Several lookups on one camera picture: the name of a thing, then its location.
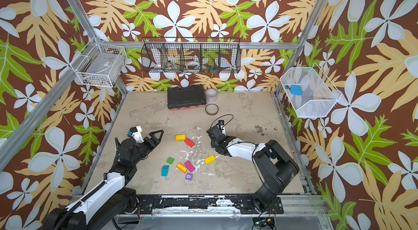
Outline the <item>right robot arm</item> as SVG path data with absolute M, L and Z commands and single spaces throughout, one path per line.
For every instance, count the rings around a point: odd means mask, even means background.
M 259 212 L 268 210 L 299 172 L 299 166 L 275 140 L 256 144 L 227 136 L 224 127 L 214 125 L 207 134 L 211 147 L 221 155 L 243 158 L 253 163 L 262 185 L 253 195 L 254 207 Z

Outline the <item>red block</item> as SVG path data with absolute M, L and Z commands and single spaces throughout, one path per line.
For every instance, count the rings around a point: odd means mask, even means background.
M 185 144 L 187 146 L 189 146 L 190 148 L 193 148 L 195 146 L 195 143 L 191 139 L 189 139 L 189 138 L 186 138 L 185 139 Z

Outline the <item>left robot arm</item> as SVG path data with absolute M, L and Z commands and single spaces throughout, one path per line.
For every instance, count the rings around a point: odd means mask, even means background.
M 116 154 L 103 180 L 74 203 L 54 209 L 44 224 L 45 230 L 99 230 L 124 212 L 136 212 L 137 194 L 127 184 L 137 172 L 137 164 L 161 143 L 164 130 L 149 133 L 142 143 L 129 137 L 115 138 Z

